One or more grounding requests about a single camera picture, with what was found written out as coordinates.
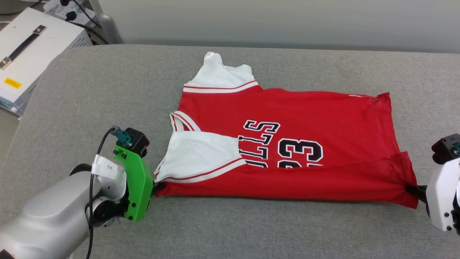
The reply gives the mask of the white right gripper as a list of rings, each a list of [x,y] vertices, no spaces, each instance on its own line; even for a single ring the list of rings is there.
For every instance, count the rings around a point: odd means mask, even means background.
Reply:
[[[437,169],[428,185],[406,185],[406,191],[428,206],[431,223],[442,231],[453,229],[454,202],[459,202],[459,158],[447,161]]]

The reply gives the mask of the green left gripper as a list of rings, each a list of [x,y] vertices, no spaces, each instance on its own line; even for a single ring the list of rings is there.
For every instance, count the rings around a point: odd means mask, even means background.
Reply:
[[[124,216],[137,222],[145,217],[153,191],[153,197],[161,196],[166,182],[153,183],[151,171],[143,158],[123,146],[115,146],[114,158],[124,166],[126,176],[125,195],[120,200]]]

